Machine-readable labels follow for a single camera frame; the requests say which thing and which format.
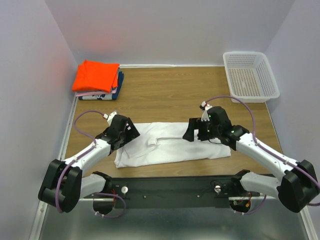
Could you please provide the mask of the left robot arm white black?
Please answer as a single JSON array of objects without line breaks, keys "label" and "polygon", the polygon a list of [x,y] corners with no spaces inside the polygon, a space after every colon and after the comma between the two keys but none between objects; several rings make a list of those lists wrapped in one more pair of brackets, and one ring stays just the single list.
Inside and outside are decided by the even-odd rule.
[{"label": "left robot arm white black", "polygon": [[69,213],[81,198],[97,194],[104,198],[114,195],[112,178],[96,171],[85,173],[96,163],[140,136],[129,117],[112,112],[104,115],[108,127],[92,139],[92,143],[65,160],[52,160],[38,192],[38,199],[55,207],[59,213]]}]

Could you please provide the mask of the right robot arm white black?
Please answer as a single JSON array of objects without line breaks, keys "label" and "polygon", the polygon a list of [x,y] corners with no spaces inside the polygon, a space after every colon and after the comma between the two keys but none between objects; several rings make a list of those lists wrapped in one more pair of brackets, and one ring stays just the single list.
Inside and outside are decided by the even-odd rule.
[{"label": "right robot arm white black", "polygon": [[241,196],[257,192],[278,199],[293,213],[299,213],[320,193],[314,166],[307,160],[297,161],[257,140],[252,132],[241,125],[233,125],[220,106],[202,105],[201,117],[190,118],[183,139],[220,140],[224,146],[245,154],[263,165],[271,176],[242,170],[233,176],[230,191]]}]

